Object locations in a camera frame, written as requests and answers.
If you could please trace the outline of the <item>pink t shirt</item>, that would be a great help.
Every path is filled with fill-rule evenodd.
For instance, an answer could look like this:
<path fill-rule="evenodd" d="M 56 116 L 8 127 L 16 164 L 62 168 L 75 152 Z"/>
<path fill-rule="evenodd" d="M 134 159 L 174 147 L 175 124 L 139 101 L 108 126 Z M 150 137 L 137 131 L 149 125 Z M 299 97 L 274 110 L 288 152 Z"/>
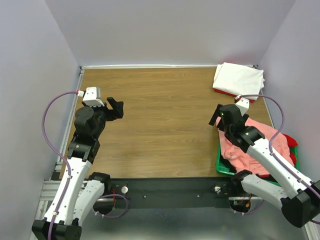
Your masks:
<path fill-rule="evenodd" d="M 218 130 L 220 146 L 224 158 L 230 156 L 249 155 L 263 167 L 260 174 L 270 174 L 278 179 L 280 183 L 288 183 L 294 175 L 301 175 L 296 171 L 293 161 L 290 158 L 290 149 L 286 137 L 271 126 L 259 123 L 248 118 L 244 130 L 236 133 L 240 137 L 240 146 L 231 143 L 225 133 Z M 248 173 L 251 177 L 256 175 L 247 169 L 237 169 L 237 173 Z"/>

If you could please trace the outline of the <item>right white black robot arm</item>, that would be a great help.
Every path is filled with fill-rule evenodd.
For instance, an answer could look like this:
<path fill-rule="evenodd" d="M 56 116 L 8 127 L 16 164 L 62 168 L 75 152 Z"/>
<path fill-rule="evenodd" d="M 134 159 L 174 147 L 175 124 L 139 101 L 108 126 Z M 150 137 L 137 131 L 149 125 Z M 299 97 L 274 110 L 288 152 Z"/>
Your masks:
<path fill-rule="evenodd" d="M 320 183 L 294 168 L 254 126 L 247 126 L 249 108 L 236 104 L 218 104 L 209 125 L 216 126 L 225 138 L 258 161 L 277 181 L 277 185 L 242 170 L 230 183 L 230 191 L 241 196 L 256 195 L 279 208 L 286 220 L 303 227 L 320 214 Z"/>

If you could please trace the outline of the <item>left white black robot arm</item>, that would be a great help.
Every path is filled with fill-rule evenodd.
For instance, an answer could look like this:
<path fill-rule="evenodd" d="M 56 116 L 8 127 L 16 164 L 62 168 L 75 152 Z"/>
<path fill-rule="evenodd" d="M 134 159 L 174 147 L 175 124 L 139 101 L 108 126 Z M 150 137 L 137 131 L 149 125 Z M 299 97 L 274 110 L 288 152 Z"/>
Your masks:
<path fill-rule="evenodd" d="M 32 232 L 38 240 L 78 240 L 82 223 L 97 200 L 108 198 L 112 204 L 124 201 L 123 216 L 129 208 L 127 198 L 113 191 L 108 174 L 95 172 L 87 178 L 100 148 L 99 137 L 106 122 L 124 116 L 124 103 L 108 97 L 84 100 L 75 113 L 75 132 L 63 161 L 65 172 L 43 219 L 35 220 Z"/>

